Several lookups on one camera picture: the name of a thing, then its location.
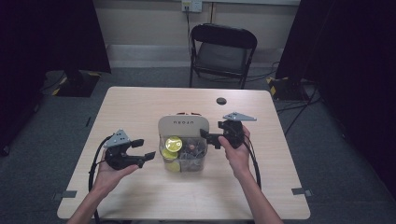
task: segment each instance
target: chair backrest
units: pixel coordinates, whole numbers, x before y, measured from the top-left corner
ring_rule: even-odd
[[[194,26],[191,40],[241,49],[254,50],[257,47],[257,38],[250,31],[214,23]]]

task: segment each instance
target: wall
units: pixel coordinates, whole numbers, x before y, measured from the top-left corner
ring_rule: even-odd
[[[202,13],[190,14],[190,28],[210,21],[239,26],[257,36],[258,50],[283,49],[299,1],[262,1],[267,4],[203,2]],[[181,12],[180,1],[94,0],[94,3],[108,45],[188,46],[187,19]]]

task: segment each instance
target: forearm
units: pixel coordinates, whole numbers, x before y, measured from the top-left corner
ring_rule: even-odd
[[[67,223],[89,223],[97,206],[105,197],[106,195],[100,192],[89,192]]]
[[[245,193],[247,203],[256,224],[283,223],[250,172],[240,175],[238,180]]]

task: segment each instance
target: wooden table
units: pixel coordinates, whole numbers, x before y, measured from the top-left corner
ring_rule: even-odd
[[[216,100],[223,97],[226,105]],[[209,120],[210,132],[221,133],[222,116],[238,112],[257,118],[244,121],[251,132],[262,176],[262,191],[282,219],[307,219],[310,211],[303,194],[291,189],[301,183],[267,91],[113,87],[106,94],[67,190],[60,218],[70,218],[88,193],[88,172],[94,153],[105,137],[122,128],[145,145],[128,150],[132,155],[157,151],[143,169],[123,178],[98,207],[99,216],[133,220],[247,220],[248,203],[224,149],[209,146],[202,172],[172,173],[164,169],[159,153],[158,121],[179,112],[199,113]]]

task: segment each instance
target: electrical outlet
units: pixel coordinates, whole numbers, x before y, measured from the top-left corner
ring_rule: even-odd
[[[191,9],[193,12],[202,12],[202,1],[192,1]]]
[[[181,0],[181,11],[192,11],[192,1]]]

